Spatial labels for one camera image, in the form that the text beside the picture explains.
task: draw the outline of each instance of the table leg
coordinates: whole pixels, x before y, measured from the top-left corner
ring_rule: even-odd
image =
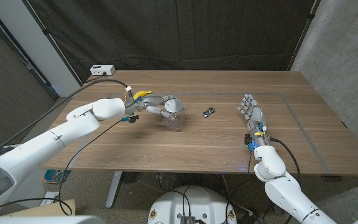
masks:
[[[121,175],[121,171],[115,171],[112,176],[109,195],[107,196],[106,201],[106,208],[112,208],[114,206],[114,201],[116,200],[118,189],[121,183]]]

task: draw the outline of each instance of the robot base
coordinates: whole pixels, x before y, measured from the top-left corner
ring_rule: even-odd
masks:
[[[163,194],[157,201],[154,202],[150,209],[148,224],[168,224],[168,223],[181,223],[181,217],[183,213],[186,217],[194,217],[194,220],[201,220],[207,224],[222,224],[226,223],[226,216],[228,216],[233,207],[229,204],[227,212],[225,212],[227,200],[219,195],[215,191],[206,187],[197,185],[177,187],[173,191],[168,191]],[[184,196],[180,193],[186,191],[186,196],[190,203],[190,212],[187,200],[185,198],[185,211],[183,211],[183,198]],[[230,224],[237,224],[237,218],[234,211],[227,218],[227,222]]]

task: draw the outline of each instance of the black curtain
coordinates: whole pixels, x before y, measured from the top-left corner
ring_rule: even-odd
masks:
[[[30,0],[81,81],[117,70],[286,70],[307,1]]]

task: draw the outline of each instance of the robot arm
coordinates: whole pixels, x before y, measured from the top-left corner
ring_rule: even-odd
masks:
[[[252,94],[246,94],[237,109],[247,121],[250,136],[246,138],[246,144],[260,161],[254,172],[266,183],[269,199],[300,223],[335,223],[301,191],[299,183],[286,171],[283,160],[270,145],[265,116]]]
[[[131,99],[126,104],[119,98],[95,101],[70,112],[66,116],[67,122],[1,155],[0,205],[9,200],[31,172],[50,160],[65,146],[97,130],[100,121],[126,117],[129,118],[127,120],[135,122],[136,117],[139,119],[136,111],[148,110],[151,105],[160,105],[170,98],[175,96],[149,96],[145,99],[139,98],[137,101]]]

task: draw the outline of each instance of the wooden table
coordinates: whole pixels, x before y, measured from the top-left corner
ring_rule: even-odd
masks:
[[[244,93],[254,93],[265,113],[268,135],[291,149],[302,174],[358,175],[358,140],[299,72],[116,71],[109,78],[130,85],[133,93],[176,95],[185,105],[185,128],[169,131],[161,116],[141,111],[136,123],[119,123],[85,148],[72,169],[245,174],[248,130],[237,106]],[[77,94],[51,128],[81,105],[122,98],[123,93],[118,84],[96,84]],[[210,106],[216,111],[204,118]],[[115,122],[103,121],[101,128],[67,146],[44,168],[64,169],[81,145]],[[296,173],[287,151],[273,145],[287,170]],[[252,158],[250,171],[255,163]]]

